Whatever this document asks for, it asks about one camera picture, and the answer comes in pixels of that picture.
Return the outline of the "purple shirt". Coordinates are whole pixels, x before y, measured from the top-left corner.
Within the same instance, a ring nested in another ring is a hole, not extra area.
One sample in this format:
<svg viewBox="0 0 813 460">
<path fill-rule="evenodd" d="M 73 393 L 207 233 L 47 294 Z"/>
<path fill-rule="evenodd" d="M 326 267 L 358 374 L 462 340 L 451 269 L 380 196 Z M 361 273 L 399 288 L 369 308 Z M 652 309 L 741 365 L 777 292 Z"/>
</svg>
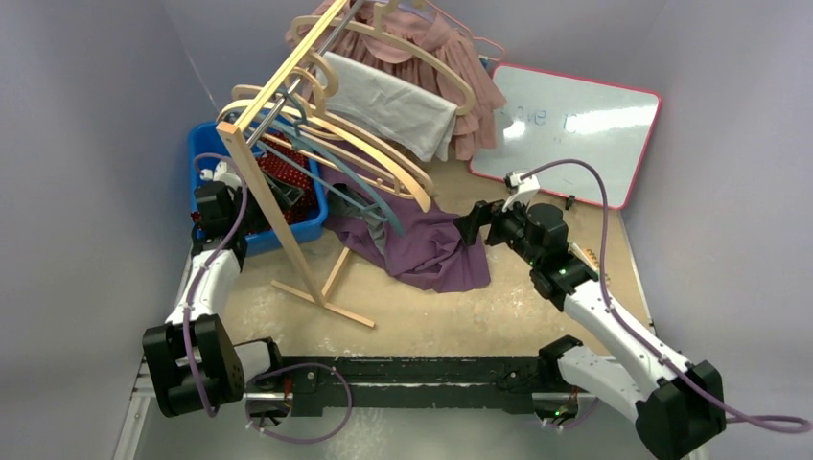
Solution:
<svg viewBox="0 0 813 460">
<path fill-rule="evenodd" d="M 402 225 L 398 233 L 347 202 L 373 203 L 371 196 L 346 174 L 329 167 L 320 168 L 327 189 L 328 217 L 324 227 L 333 231 L 351 251 L 398 281 L 422 290 L 439 293 L 465 292 L 491 283 L 486 250 L 481 239 L 466 246 L 453 225 L 456 214 L 442 211 L 432 203 L 423 212 L 414 200 L 374 191 L 394 212 Z"/>
</svg>

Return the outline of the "red polka dot skirt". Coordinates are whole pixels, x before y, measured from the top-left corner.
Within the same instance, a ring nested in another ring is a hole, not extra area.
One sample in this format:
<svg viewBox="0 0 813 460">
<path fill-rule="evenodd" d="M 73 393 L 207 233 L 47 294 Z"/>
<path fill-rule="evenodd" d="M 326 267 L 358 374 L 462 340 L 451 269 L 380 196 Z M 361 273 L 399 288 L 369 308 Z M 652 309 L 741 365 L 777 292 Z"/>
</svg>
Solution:
<svg viewBox="0 0 813 460">
<path fill-rule="evenodd" d="M 200 154 L 202 152 L 212 152 L 222 155 L 227 154 L 227 151 L 217 133 L 212 131 L 210 134 L 214 135 L 214 137 L 210 136 L 209 138 L 204 138 L 205 136 L 199 136 L 196 138 L 196 147 L 192 147 L 193 144 L 190 144 L 190 147 L 192 148 L 192 153 L 190 153 L 192 155 L 191 158 L 194 158 L 196 154 Z M 310 160 L 306 156 L 282 146 L 274 145 L 273 147 L 278 149 L 283 155 L 287 156 L 291 161 L 298 164 L 301 168 L 309 171 L 312 169 L 309 162 Z M 298 187 L 304 192 L 302 197 L 300 197 L 294 205 L 292 205 L 288 210 L 283 211 L 288 225 L 294 225 L 303 221 L 315 219 L 320 213 L 320 205 L 318 204 L 317 191 L 315 187 L 316 184 L 314 181 L 305 173 L 296 169 L 289 162 L 279 158 L 273 153 L 266 152 L 263 149 L 256 150 L 254 153 L 255 160 L 263 172 L 291 186 Z M 198 165 L 203 169 L 214 169 L 218 163 L 219 160 L 208 158 L 201 159 Z M 196 208 L 194 191 L 197 186 L 205 183 L 206 181 L 200 179 L 199 173 L 197 173 L 194 166 L 191 166 L 190 168 L 190 197 L 193 209 L 192 219 L 193 221 L 197 221 L 199 219 L 199 212 Z"/>
</svg>

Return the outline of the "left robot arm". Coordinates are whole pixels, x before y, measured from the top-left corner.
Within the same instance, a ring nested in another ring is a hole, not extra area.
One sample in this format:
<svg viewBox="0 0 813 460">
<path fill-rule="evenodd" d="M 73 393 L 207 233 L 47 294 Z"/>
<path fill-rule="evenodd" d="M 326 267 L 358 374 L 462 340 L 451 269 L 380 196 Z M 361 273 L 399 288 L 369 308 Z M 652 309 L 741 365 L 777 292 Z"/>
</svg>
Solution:
<svg viewBox="0 0 813 460">
<path fill-rule="evenodd" d="M 286 378 L 273 340 L 236 345 L 220 317 L 248 252 L 249 191 L 223 163 L 203 170 L 201 179 L 183 285 L 165 322 L 142 337 L 155 398 L 167 418 L 198 411 L 214 416 L 240 401 L 248 383 L 272 392 Z"/>
</svg>

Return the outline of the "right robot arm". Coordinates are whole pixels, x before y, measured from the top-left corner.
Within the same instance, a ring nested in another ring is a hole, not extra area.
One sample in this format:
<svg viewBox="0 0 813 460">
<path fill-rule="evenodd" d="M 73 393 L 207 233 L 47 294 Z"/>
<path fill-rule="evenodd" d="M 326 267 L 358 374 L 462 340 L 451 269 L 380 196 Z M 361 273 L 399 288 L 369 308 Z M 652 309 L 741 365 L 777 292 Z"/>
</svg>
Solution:
<svg viewBox="0 0 813 460">
<path fill-rule="evenodd" d="M 611 353 L 594 353 L 562 337 L 540 351 L 538 376 L 552 390 L 567 384 L 593 394 L 629 420 L 658 459 L 683 459 L 727 427 L 724 411 L 704 398 L 723 397 L 720 373 L 707 361 L 693 363 L 660 342 L 602 286 L 600 273 L 570 250 L 563 211 L 551 204 L 479 201 L 455 218 L 467 245 L 481 227 L 488 245 L 506 244 L 530 267 L 535 290 L 579 323 Z"/>
</svg>

